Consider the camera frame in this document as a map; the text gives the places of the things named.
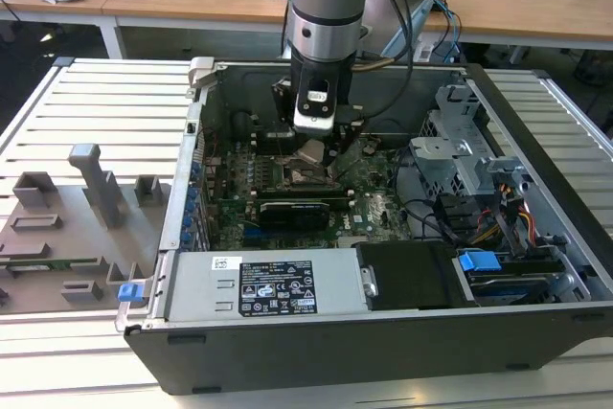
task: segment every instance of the floor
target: floor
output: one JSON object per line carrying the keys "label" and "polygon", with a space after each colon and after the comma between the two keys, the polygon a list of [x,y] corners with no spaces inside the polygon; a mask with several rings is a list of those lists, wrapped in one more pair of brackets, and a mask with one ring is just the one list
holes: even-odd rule
{"label": "floor", "polygon": [[[0,131],[28,99],[57,56],[106,57],[99,30],[89,26],[13,24],[15,41],[0,39]],[[280,38],[274,33],[228,33],[123,28],[130,58],[190,59],[196,56],[274,58]],[[492,46],[482,61],[487,67],[545,70],[581,109],[602,125],[613,107],[608,87],[584,84],[573,77],[580,51],[530,49],[517,66],[508,64],[511,49]]]}

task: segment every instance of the green circuit board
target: green circuit board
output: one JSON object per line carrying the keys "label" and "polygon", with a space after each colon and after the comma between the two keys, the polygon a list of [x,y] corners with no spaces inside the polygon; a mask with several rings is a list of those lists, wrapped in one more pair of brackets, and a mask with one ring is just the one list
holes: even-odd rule
{"label": "green circuit board", "polygon": [[[409,227],[400,215],[402,204],[389,187],[396,151],[377,150],[373,145],[372,140],[359,140],[325,173],[294,170],[299,160],[293,156],[257,155],[248,146],[229,149],[222,160],[222,177],[217,179],[224,187],[212,197],[216,204],[213,249],[335,248],[359,241],[410,239]],[[351,200],[343,198],[350,205],[338,210],[330,206],[326,230],[264,232],[260,228],[259,206],[271,201],[262,195],[295,193],[296,201],[320,201],[312,197],[312,189],[321,190],[326,197],[321,201],[331,203],[330,191],[350,190]],[[301,198],[301,190],[310,190],[308,200]]]}

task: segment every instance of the motherboard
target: motherboard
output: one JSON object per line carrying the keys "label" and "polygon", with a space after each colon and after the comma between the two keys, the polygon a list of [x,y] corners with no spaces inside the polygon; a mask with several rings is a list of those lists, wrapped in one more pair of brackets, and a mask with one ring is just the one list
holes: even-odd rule
{"label": "motherboard", "polygon": [[235,143],[219,155],[209,195],[214,250],[343,248],[410,239],[393,187],[395,149],[354,143],[331,166]]}

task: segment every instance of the warning label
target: warning label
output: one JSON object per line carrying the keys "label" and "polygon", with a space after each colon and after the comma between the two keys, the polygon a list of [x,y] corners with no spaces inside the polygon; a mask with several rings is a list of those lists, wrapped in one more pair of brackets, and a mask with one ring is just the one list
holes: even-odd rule
{"label": "warning label", "polygon": [[242,263],[238,304],[242,316],[317,313],[311,261]]}

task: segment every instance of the blue plastic tab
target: blue plastic tab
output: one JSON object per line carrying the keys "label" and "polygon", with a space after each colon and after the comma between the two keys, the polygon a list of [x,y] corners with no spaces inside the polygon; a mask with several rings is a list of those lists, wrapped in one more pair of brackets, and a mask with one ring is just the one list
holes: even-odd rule
{"label": "blue plastic tab", "polygon": [[466,251],[459,258],[465,272],[489,272],[502,270],[502,265],[493,251]]}
{"label": "blue plastic tab", "polygon": [[143,302],[145,300],[145,284],[122,284],[117,299],[119,302]]}

